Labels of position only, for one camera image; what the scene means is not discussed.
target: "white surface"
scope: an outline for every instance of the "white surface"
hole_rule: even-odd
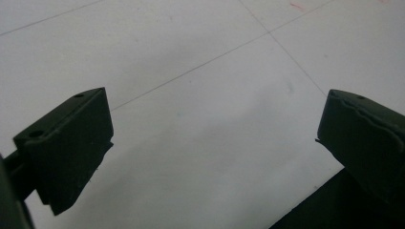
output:
[[[113,111],[80,201],[37,224],[266,228],[340,169],[314,141],[324,102],[268,34]]]
[[[0,34],[27,27],[99,0],[1,0]]]
[[[232,0],[121,0],[0,36],[0,152],[72,94],[106,87],[114,109],[265,32]]]
[[[273,35],[324,93],[362,94],[405,115],[405,1],[333,1]]]
[[[330,0],[241,0],[268,31],[316,9]]]
[[[37,228],[268,228],[341,168],[314,142],[330,88],[405,114],[404,8],[105,0],[0,35],[0,151],[105,86],[115,146],[67,212],[27,199]]]

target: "screw hole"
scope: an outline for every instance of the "screw hole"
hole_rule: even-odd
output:
[[[39,137],[41,135],[43,135],[44,132],[43,131],[34,131],[30,133],[30,137]]]

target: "black plastic part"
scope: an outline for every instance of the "black plastic part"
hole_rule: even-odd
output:
[[[32,229],[28,209],[10,181],[10,173],[0,156],[0,229]]]
[[[405,116],[330,90],[318,129],[346,168],[271,229],[405,228]]]
[[[405,116],[364,96],[330,90],[318,138],[367,193],[387,203],[403,198]]]
[[[28,178],[42,202],[58,215],[75,203],[113,146],[113,134],[104,88],[90,90],[71,97],[17,135],[15,160],[32,172]]]
[[[271,227],[297,228],[405,228],[405,208],[371,197],[343,169]]]
[[[9,171],[15,195],[20,200],[26,199],[35,189],[35,176],[28,163],[24,162],[18,152],[4,159],[4,165]]]

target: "red mark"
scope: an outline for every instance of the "red mark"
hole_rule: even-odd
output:
[[[301,7],[300,5],[294,4],[294,3],[289,3],[290,5],[292,5],[294,8],[300,10],[300,11],[305,11],[305,9],[303,7]]]

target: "floor tile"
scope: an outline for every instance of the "floor tile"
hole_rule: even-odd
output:
[[[330,0],[241,0],[268,31],[314,10]]]
[[[114,148],[38,228],[268,228],[341,165],[317,144],[326,98],[268,34],[113,111]]]
[[[405,115],[405,2],[336,0],[273,35],[327,93],[362,94]]]
[[[264,33],[234,0],[119,0],[0,36],[0,151],[73,94],[114,109]]]
[[[0,34],[98,2],[99,0],[2,0],[0,1]]]

